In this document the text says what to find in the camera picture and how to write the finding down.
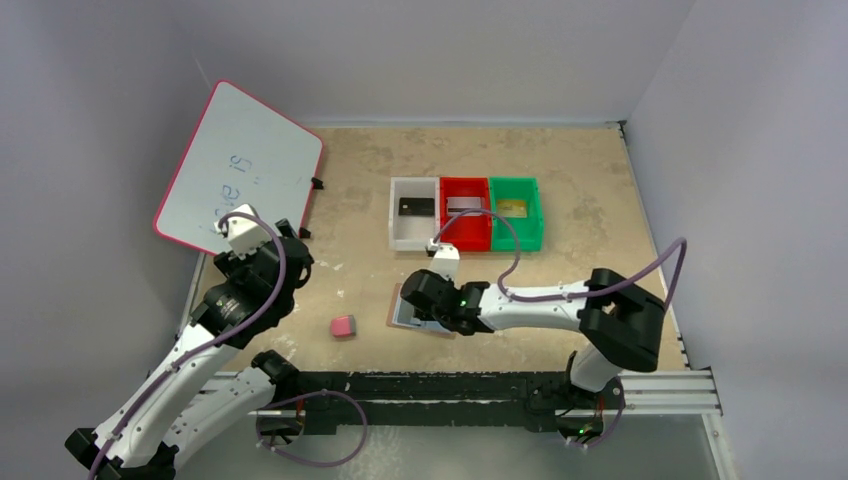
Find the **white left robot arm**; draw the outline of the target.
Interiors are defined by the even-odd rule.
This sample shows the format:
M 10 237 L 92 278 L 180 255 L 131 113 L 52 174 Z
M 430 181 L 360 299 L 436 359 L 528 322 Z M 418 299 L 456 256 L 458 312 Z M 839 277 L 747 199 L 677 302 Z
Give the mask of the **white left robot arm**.
M 208 379 L 292 312 L 308 282 L 314 260 L 287 220 L 268 225 L 231 212 L 218 227 L 230 245 L 214 258 L 224 282 L 205 293 L 168 355 L 116 413 L 67 438 L 89 478 L 174 478 L 189 455 L 178 418 Z

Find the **brown leather card holder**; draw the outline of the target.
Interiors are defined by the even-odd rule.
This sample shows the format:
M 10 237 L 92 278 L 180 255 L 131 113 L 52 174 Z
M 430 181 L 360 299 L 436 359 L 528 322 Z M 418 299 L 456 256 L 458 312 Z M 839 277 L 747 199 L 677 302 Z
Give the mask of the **brown leather card holder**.
M 402 284 L 397 283 L 393 289 L 393 299 L 386 320 L 388 327 L 449 339 L 456 336 L 454 332 L 443 328 L 436 321 L 419 319 L 415 314 L 414 307 L 401 298 L 401 287 Z

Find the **pink framed whiteboard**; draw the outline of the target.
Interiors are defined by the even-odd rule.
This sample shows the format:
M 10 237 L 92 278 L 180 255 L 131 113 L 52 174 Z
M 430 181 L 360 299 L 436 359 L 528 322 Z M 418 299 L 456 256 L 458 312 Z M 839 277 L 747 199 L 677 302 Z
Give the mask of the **pink framed whiteboard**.
M 209 254 L 219 218 L 243 205 L 305 228 L 324 143 L 237 85 L 215 84 L 153 219 L 160 236 Z

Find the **red plastic bin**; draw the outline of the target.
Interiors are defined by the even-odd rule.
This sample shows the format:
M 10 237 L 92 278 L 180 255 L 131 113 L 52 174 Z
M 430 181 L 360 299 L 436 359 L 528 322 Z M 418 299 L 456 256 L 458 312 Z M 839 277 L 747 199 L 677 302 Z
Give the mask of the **red plastic bin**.
M 440 177 L 440 225 L 444 227 L 454 216 L 446 214 L 447 197 L 481 197 L 483 209 L 489 210 L 489 183 L 485 177 Z M 456 220 L 441 236 L 440 242 L 453 244 L 461 252 L 487 252 L 491 247 L 492 219 L 473 213 Z

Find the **white plastic bin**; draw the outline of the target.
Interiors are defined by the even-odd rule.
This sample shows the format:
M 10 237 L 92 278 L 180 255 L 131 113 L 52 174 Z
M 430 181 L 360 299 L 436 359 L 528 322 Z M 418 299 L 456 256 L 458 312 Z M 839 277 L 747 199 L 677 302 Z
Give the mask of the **white plastic bin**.
M 435 199 L 433 217 L 398 215 L 401 197 Z M 437 177 L 392 177 L 389 194 L 388 244 L 398 252 L 422 251 L 440 228 L 439 179 Z

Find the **green plastic bin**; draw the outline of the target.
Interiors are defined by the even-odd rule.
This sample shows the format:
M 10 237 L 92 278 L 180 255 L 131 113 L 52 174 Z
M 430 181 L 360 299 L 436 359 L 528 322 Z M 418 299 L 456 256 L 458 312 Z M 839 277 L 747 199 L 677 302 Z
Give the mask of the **green plastic bin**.
M 527 218 L 504 218 L 515 231 L 522 252 L 542 248 L 545 219 L 537 180 L 532 177 L 489 177 L 490 200 L 496 212 L 498 199 L 522 199 L 527 202 Z

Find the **pink eraser block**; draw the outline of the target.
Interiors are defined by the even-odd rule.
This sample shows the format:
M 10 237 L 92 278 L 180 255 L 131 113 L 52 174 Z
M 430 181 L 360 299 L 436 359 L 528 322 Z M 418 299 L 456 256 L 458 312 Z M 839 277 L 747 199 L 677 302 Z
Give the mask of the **pink eraser block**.
M 336 317 L 331 320 L 329 331 L 334 339 L 341 340 L 357 334 L 356 320 L 353 315 Z

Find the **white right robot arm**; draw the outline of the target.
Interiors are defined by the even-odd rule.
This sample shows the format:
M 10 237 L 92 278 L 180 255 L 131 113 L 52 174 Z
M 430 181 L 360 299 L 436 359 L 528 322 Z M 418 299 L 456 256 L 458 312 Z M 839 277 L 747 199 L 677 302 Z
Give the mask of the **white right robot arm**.
M 588 341 L 561 381 L 564 399 L 584 407 L 623 371 L 652 373 L 659 363 L 666 306 L 617 272 L 596 268 L 589 279 L 502 291 L 489 282 L 458 286 L 421 269 L 403 283 L 402 300 L 417 318 L 471 336 L 514 328 L 577 332 Z

